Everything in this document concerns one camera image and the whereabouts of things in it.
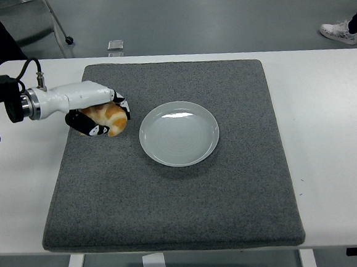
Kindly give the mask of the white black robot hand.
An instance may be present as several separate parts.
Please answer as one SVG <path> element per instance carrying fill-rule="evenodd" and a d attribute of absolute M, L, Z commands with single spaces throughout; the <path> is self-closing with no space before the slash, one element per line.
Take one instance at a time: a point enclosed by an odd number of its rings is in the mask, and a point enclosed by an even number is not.
<path fill-rule="evenodd" d="M 43 120 L 54 112 L 65 113 L 65 122 L 82 135 L 120 134 L 130 119 L 129 104 L 113 89 L 92 81 L 67 84 L 47 91 L 28 91 L 30 118 Z"/>

